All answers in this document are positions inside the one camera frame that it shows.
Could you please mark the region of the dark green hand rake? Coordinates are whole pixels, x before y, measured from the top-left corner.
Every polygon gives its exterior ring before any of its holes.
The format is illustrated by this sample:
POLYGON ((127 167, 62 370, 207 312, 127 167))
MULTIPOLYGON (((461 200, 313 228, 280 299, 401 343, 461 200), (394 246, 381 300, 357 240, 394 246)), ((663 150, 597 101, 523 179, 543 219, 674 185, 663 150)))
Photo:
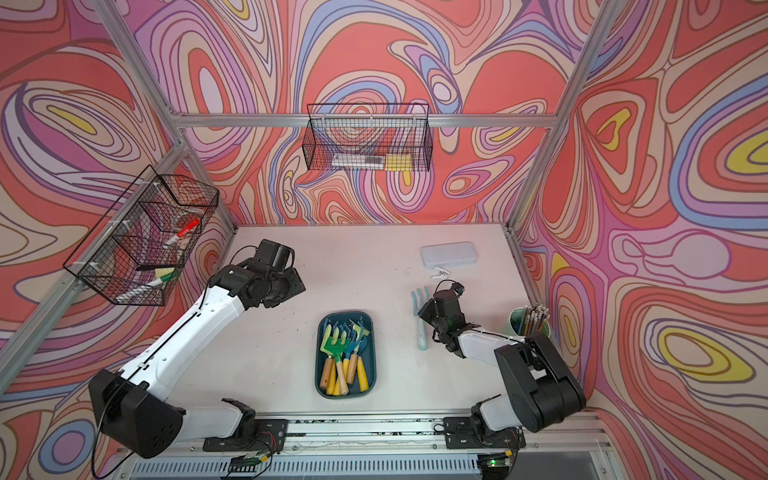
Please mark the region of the dark green hand rake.
POLYGON ((327 395, 333 395, 336 386, 339 386, 339 392, 344 390, 342 357, 349 342, 346 328, 333 327, 330 324, 325 327, 320 350, 327 358, 319 386, 325 390, 327 395))

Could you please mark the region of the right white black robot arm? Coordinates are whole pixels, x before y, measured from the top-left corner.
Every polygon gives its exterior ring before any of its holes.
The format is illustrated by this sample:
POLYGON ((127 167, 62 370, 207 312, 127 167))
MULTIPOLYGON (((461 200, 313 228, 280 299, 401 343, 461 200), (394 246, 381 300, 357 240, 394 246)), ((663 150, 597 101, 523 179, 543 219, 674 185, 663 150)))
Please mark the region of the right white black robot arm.
POLYGON ((433 340, 461 359, 496 367, 504 392, 471 409, 474 434, 524 428, 539 432, 583 411, 586 395, 554 344, 544 334, 508 336, 466 320, 463 286, 437 290, 417 310, 433 329, 433 340))

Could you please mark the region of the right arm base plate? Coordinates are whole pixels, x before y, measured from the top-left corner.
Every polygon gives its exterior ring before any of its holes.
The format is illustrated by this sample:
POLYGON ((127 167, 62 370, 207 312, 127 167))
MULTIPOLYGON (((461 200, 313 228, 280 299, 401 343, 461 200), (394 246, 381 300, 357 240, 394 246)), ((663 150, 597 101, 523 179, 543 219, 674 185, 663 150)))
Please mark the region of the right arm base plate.
POLYGON ((480 417, 444 417, 433 427, 444 437, 449 450, 504 449, 516 451, 526 446, 526 439, 519 427, 491 431, 480 417))

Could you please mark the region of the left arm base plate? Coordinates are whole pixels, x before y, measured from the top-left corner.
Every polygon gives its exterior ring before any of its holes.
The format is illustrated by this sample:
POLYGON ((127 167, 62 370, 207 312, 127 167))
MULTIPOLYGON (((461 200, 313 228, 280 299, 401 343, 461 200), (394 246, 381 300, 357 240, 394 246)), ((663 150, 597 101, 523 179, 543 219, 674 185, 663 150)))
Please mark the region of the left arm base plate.
POLYGON ((210 437, 203 442, 205 452, 264 451, 280 453, 287 438, 287 419, 247 419, 226 438, 210 437))

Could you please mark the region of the teal storage box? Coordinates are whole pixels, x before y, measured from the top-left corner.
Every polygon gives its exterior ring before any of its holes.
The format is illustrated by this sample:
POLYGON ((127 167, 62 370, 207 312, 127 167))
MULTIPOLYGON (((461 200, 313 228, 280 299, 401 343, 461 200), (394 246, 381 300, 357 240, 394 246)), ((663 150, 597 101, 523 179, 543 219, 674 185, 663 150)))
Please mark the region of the teal storage box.
POLYGON ((315 362, 315 388, 317 392, 323 398, 329 398, 332 400, 351 399, 353 397, 361 397, 372 392, 376 383, 377 371, 376 371, 376 352, 375 352, 375 335, 372 318, 363 311, 342 311, 337 313, 331 313, 326 315, 320 322, 317 328, 317 341, 316 341, 316 362, 315 362), (366 392, 359 391, 359 384, 357 379, 357 366, 356 361, 350 363, 347 357, 347 348, 350 346, 354 338, 354 332, 352 330, 352 322, 360 322, 367 329, 370 330, 370 335, 361 344, 362 349, 358 353, 358 357, 361 357, 365 364, 370 388, 366 392), (325 390, 319 386, 321 375, 323 373, 323 366, 325 364, 327 356, 321 352, 321 343, 325 327, 330 324, 333 327, 342 327, 347 329, 348 338, 350 339, 343 354, 343 374, 345 387, 342 392, 339 392, 339 386, 336 386, 336 390, 333 395, 327 395, 325 390))

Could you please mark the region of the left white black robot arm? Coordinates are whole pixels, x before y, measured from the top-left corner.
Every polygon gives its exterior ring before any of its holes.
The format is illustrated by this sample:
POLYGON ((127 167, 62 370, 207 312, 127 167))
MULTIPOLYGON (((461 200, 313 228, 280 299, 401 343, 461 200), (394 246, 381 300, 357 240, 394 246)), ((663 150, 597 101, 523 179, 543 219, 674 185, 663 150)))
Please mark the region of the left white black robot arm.
POLYGON ((245 311, 274 308, 305 291, 294 260, 292 248, 262 240, 252 257, 213 275, 199 299, 146 350, 115 372, 99 371, 89 383, 98 432, 144 459, 200 439, 252 446, 258 433, 248 405, 224 398, 218 406, 186 408, 170 396, 194 360, 245 311))

